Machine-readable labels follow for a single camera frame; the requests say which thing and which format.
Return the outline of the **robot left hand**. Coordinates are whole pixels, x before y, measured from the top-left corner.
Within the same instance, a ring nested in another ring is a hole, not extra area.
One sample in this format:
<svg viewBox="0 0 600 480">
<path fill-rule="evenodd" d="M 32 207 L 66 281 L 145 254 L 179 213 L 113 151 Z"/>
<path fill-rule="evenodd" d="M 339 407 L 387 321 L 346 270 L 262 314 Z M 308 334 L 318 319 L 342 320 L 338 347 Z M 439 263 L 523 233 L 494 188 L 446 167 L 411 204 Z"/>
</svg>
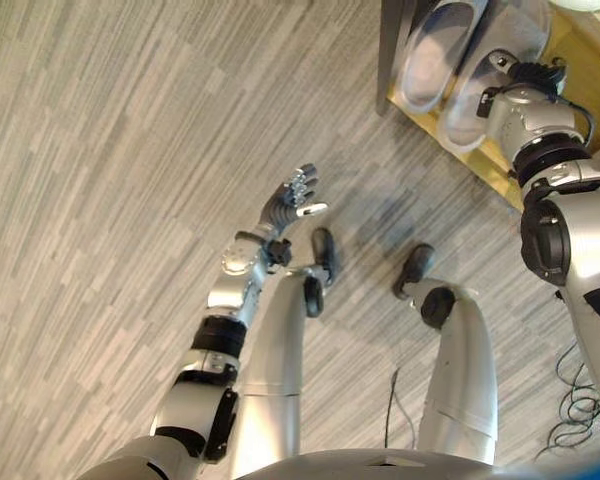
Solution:
<svg viewBox="0 0 600 480">
<path fill-rule="evenodd" d="M 324 213 L 329 205 L 315 201 L 318 170 L 312 163 L 297 167 L 275 189 L 263 206 L 258 228 L 270 238 L 277 238 L 299 219 Z"/>
</svg>

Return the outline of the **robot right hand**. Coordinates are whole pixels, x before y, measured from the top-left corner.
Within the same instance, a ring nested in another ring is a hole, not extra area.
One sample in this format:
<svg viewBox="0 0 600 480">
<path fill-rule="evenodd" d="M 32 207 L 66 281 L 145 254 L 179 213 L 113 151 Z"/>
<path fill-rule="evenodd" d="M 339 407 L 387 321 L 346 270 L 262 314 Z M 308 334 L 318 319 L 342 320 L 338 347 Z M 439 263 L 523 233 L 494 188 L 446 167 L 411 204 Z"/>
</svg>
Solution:
<svg viewBox="0 0 600 480">
<path fill-rule="evenodd" d="M 554 57 L 549 64 L 522 62 L 506 50 L 493 50 L 488 55 L 489 63 L 507 82 L 506 88 L 526 86 L 547 95 L 561 95 L 566 85 L 567 63 L 561 57 Z"/>
</svg>

